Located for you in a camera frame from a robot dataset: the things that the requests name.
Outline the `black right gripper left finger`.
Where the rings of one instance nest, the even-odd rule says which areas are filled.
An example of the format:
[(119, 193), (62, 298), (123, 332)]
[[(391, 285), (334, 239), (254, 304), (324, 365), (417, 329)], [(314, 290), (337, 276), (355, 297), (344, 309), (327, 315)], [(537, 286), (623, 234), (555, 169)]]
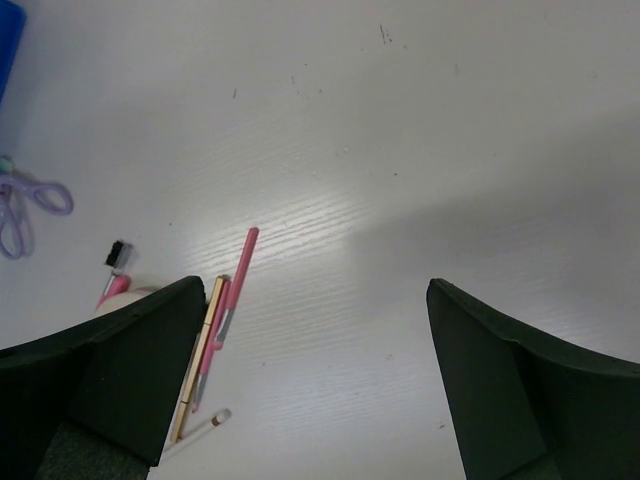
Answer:
[(158, 465), (206, 307), (187, 276), (1, 352), (4, 479), (144, 479)]

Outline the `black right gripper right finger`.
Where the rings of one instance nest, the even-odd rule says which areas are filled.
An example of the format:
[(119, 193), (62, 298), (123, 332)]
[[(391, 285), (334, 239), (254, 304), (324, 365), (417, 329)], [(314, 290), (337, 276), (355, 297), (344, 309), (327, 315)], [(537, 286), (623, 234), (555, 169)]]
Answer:
[(639, 366), (509, 317), (444, 279), (426, 304), (469, 479), (636, 479)]

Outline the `round cream powder puff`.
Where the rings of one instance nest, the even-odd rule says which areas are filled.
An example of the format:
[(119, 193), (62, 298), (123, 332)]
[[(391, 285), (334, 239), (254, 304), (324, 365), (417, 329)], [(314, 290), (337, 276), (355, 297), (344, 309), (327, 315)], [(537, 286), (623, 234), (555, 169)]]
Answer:
[(157, 288), (154, 287), (142, 287), (110, 296), (100, 303), (95, 310), (94, 317), (97, 318), (117, 311), (143, 299), (144, 297), (147, 297), (152, 293), (155, 293), (156, 291)]

